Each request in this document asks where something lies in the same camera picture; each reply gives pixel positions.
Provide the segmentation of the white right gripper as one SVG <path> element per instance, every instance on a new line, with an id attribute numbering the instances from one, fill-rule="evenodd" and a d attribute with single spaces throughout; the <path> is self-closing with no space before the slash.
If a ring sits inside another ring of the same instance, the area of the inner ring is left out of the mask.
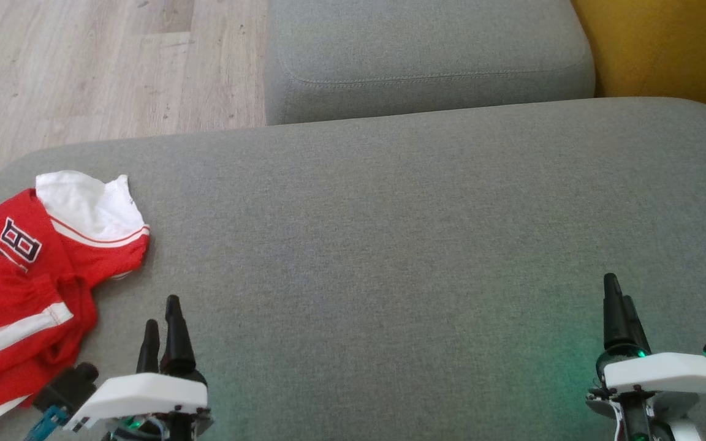
<path id="1" fill-rule="evenodd" d="M 631 296 L 623 296 L 614 273 L 604 275 L 604 349 L 635 343 L 629 355 L 602 354 L 596 362 L 600 386 L 586 394 L 586 404 L 615 419 L 617 399 L 635 394 L 647 400 L 653 417 L 668 421 L 687 413 L 706 394 L 706 346 L 702 354 L 651 353 Z"/>

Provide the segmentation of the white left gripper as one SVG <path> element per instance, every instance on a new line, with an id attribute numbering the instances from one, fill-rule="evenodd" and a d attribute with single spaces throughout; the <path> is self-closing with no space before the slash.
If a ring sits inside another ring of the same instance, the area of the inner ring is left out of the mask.
<path id="1" fill-rule="evenodd" d="M 106 380 L 68 419 L 65 429 L 78 432 L 101 424 L 105 438 L 199 438 L 213 425 L 208 388 L 191 380 L 204 376 L 197 369 L 179 296 L 166 299 L 165 321 L 160 368 L 159 324 L 148 319 L 137 361 L 139 374 Z"/>

